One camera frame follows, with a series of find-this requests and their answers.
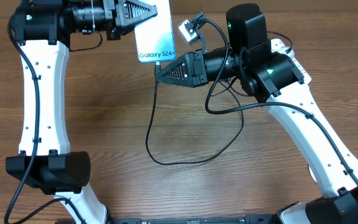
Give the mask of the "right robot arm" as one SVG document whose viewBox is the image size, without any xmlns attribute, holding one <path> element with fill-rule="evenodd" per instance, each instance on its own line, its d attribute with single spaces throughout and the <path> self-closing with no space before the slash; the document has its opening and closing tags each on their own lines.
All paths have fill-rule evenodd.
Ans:
<svg viewBox="0 0 358 224">
<path fill-rule="evenodd" d="M 310 91 L 311 77 L 279 35 L 269 39 L 258 5 L 226 13 L 224 47 L 188 52 L 155 74 L 157 83 L 195 88 L 239 80 L 256 107 L 285 129 L 308 163 L 320 198 L 296 202 L 268 215 L 245 215 L 244 223 L 358 223 L 358 159 L 328 123 Z"/>
</svg>

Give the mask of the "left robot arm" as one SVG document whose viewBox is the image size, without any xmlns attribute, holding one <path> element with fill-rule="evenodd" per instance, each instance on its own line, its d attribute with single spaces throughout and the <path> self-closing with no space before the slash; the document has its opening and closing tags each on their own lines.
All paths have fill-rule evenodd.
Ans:
<svg viewBox="0 0 358 224">
<path fill-rule="evenodd" d="M 18 154 L 6 171 L 23 186 L 60 202 L 73 223 L 112 223 L 108 208 L 90 186 L 87 152 L 73 152 L 65 122 L 65 72 L 70 36 L 97 33 L 118 40 L 157 15 L 142 1 L 22 1 L 7 33 L 22 61 L 24 121 Z"/>
</svg>

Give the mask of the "blue Galaxy S24+ smartphone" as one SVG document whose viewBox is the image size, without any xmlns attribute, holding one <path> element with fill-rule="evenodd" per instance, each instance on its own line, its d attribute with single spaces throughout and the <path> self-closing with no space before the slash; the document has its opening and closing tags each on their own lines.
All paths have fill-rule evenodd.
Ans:
<svg viewBox="0 0 358 224">
<path fill-rule="evenodd" d="M 176 58 L 169 0 L 141 0 L 155 5 L 158 14 L 135 27 L 140 63 L 168 62 Z"/>
</svg>

